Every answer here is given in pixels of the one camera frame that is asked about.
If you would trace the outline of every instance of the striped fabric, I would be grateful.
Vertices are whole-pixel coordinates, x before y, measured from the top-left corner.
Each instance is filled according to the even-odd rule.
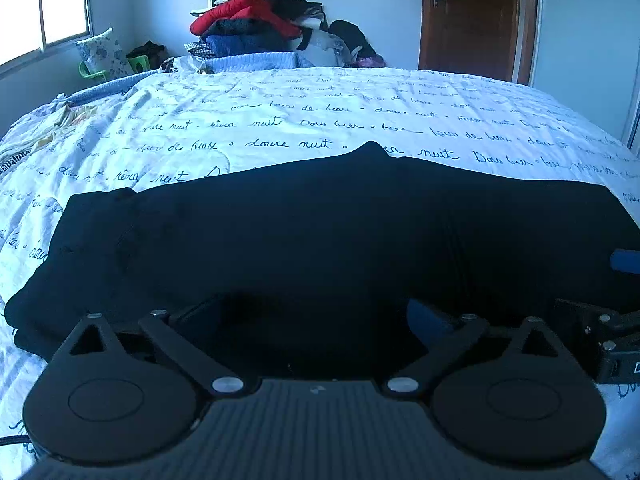
[[[206,43],[185,43],[184,47],[187,52],[194,57],[202,59],[213,59],[216,57],[212,49]]]
[[[30,152],[31,152],[31,150],[26,150],[24,152],[18,152],[15,155],[10,156],[6,161],[4,161],[2,164],[0,164],[0,174],[3,174],[10,167],[12,167],[15,164],[17,164],[18,161],[20,161],[21,159],[25,158],[27,155],[29,155]]]

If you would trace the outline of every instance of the door frame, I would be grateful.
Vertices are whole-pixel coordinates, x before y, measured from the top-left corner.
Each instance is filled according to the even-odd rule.
[[[636,69],[636,84],[631,94],[631,106],[621,140],[634,155],[638,156],[640,152],[640,56]]]
[[[532,80],[536,35],[538,33],[539,0],[516,0],[517,27],[511,38],[516,44],[513,60],[513,82],[529,85]],[[432,0],[422,0],[422,32],[420,35],[420,57],[418,68],[426,70],[429,55],[427,38],[433,21]]]

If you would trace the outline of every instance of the bed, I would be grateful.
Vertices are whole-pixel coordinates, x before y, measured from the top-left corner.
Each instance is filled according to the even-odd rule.
[[[73,194],[136,191],[283,162],[339,155],[375,140],[389,156],[530,180],[601,184],[640,222],[640,162],[617,139],[533,88],[471,75],[299,68],[161,71],[59,96],[0,142],[0,314],[47,257]],[[0,436],[24,433],[22,404],[45,362],[16,348],[0,317]],[[594,462],[640,473],[636,385],[600,386],[607,426]],[[0,478],[33,463],[0,448]]]

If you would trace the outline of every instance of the red jacket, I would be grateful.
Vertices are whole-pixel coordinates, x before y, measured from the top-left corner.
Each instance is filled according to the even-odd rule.
[[[217,20],[234,18],[255,18],[269,22],[284,38],[297,38],[300,35],[299,28],[271,12],[271,5],[267,0],[229,0],[208,10],[191,23],[191,33],[202,36]]]

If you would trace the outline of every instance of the pillow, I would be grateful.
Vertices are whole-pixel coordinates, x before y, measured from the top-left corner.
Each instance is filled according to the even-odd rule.
[[[105,70],[110,80],[135,74],[112,28],[88,40],[76,41],[76,47],[91,74]]]

